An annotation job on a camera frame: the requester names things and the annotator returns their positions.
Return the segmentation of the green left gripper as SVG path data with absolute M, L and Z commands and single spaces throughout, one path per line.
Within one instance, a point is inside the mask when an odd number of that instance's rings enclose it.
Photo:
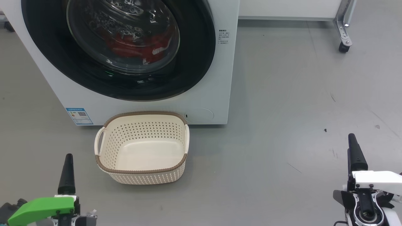
M 79 213 L 73 155 L 65 157 L 59 180 L 58 195 L 33 199 L 23 204 L 8 219 L 8 226 L 96 226 L 96 210 Z

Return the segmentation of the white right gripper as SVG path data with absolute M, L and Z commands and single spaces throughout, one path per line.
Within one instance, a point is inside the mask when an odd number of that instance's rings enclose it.
M 390 201 L 401 203 L 400 174 L 391 171 L 368 171 L 368 164 L 356 135 L 348 135 L 348 182 L 346 190 L 334 190 L 334 200 L 345 209 L 393 208 Z

